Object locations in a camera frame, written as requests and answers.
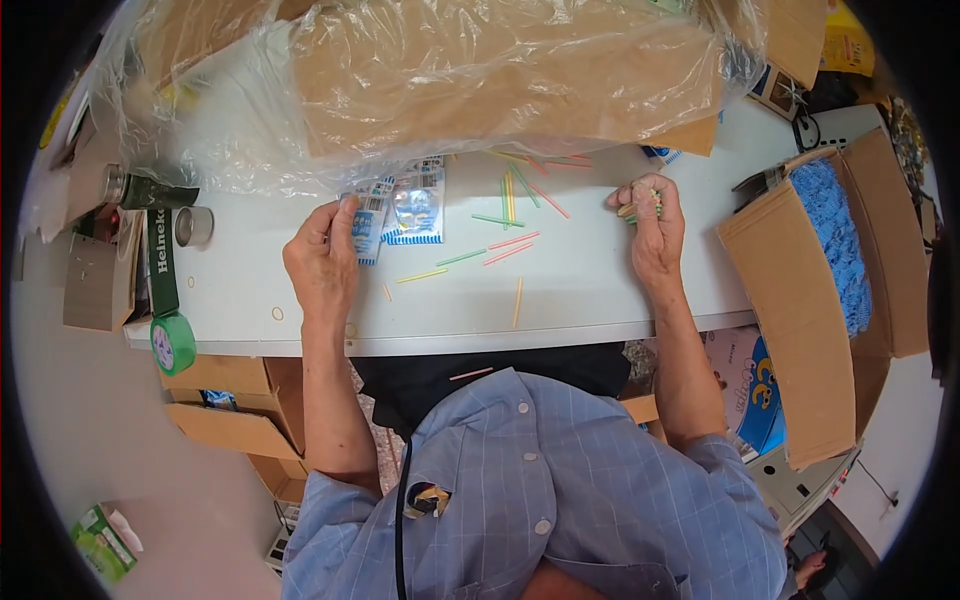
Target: white table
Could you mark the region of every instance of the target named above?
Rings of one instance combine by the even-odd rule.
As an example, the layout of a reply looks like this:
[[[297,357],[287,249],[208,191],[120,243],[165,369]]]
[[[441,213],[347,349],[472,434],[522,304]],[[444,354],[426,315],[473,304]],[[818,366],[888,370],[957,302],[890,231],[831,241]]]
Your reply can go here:
[[[680,188],[686,217],[684,287],[702,331],[755,321],[739,277],[714,228],[732,214],[739,181],[797,153],[789,124],[749,101],[724,113],[710,158],[683,155],[662,172]],[[536,209],[517,194],[526,228],[480,222],[471,213],[500,213],[499,179],[506,161],[486,154],[446,162],[445,242],[383,244],[375,267],[360,267],[349,322],[348,355],[433,354],[540,348],[651,337],[651,310],[636,282],[629,245],[634,231],[604,198],[617,185],[653,169],[636,146],[593,155],[594,171],[553,168],[524,175],[570,214]],[[280,250],[317,204],[313,199],[202,194],[215,215],[203,248],[176,248],[180,312],[201,353],[299,356],[302,313]],[[488,267],[491,251],[449,265],[440,276],[396,284],[436,269],[440,260],[540,231],[533,248]],[[517,328],[516,282],[523,276]],[[382,284],[393,296],[388,302]],[[148,324],[125,327],[133,348],[149,348]]]

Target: green straw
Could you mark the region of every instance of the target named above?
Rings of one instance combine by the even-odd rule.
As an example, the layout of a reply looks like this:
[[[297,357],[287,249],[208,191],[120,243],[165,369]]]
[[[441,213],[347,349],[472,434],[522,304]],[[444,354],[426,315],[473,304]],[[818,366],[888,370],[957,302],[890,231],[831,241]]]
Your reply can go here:
[[[507,208],[507,176],[504,175],[500,178],[500,194],[503,196],[503,218],[510,218],[510,209]],[[510,226],[506,223],[503,224],[503,230],[506,231]]]
[[[526,225],[522,224],[520,221],[511,221],[510,219],[497,219],[496,217],[488,217],[486,215],[470,215],[474,219],[480,221],[490,221],[491,223],[502,223],[507,226],[514,226],[515,228],[525,228]]]
[[[530,196],[530,200],[534,201],[534,206],[540,208],[540,201],[537,200],[537,194],[534,194],[534,191],[530,189],[530,186],[527,184],[527,180],[524,179],[520,174],[519,169],[517,169],[512,162],[509,164],[509,166],[510,170],[514,172],[514,175],[516,175],[516,178],[520,180],[520,184],[523,185],[523,189],[527,190],[527,195]]]
[[[437,263],[437,266],[442,267],[443,265],[448,265],[451,262],[457,262],[458,260],[467,260],[468,258],[473,258],[474,256],[478,256],[486,251],[487,251],[486,248],[481,248],[476,252],[467,252],[466,254],[454,256],[453,258],[448,258],[447,260],[441,260],[440,262]]]

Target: metal canister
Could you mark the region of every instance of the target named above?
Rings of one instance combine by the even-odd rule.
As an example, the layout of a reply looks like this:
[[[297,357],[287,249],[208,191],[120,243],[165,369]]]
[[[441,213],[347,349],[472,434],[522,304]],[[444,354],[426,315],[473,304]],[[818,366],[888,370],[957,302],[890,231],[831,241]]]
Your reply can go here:
[[[174,237],[177,244],[200,246],[213,234],[213,211],[206,206],[186,206],[177,213]]]
[[[125,210],[162,210],[192,206],[200,190],[196,187],[171,187],[150,178],[125,173],[118,164],[109,164],[104,167],[101,194],[103,202],[120,204]]]

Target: power cord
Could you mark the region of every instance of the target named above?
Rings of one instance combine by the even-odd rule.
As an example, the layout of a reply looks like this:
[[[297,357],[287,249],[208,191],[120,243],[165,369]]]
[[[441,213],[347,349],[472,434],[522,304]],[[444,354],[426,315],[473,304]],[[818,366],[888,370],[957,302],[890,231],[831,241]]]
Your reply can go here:
[[[858,465],[860,465],[860,468],[863,469],[863,472],[867,473],[867,475],[868,475],[871,479],[874,480],[874,483],[875,483],[876,486],[880,489],[880,492],[883,493],[883,496],[886,497],[887,501],[890,502],[890,505],[893,506],[894,508],[897,508],[897,505],[900,504],[900,500],[897,499],[897,498],[895,498],[895,497],[891,497],[891,495],[890,495],[889,493],[887,493],[886,490],[883,489],[883,486],[880,485],[880,482],[878,482],[878,481],[876,480],[876,477],[874,477],[874,476],[867,470],[867,468],[863,466],[863,463],[860,462],[860,459],[859,459],[859,458],[856,459],[856,463],[857,463]]]

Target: blue crocheted item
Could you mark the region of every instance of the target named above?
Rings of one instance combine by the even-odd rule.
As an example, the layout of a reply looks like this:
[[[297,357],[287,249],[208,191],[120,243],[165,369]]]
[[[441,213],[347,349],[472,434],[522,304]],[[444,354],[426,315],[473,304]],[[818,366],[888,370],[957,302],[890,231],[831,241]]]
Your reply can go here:
[[[825,158],[811,160],[790,174],[790,182],[804,203],[810,223],[817,231],[820,246],[833,271],[833,283],[853,337],[866,331],[873,310],[870,281],[860,253],[860,239],[850,218],[847,192]]]

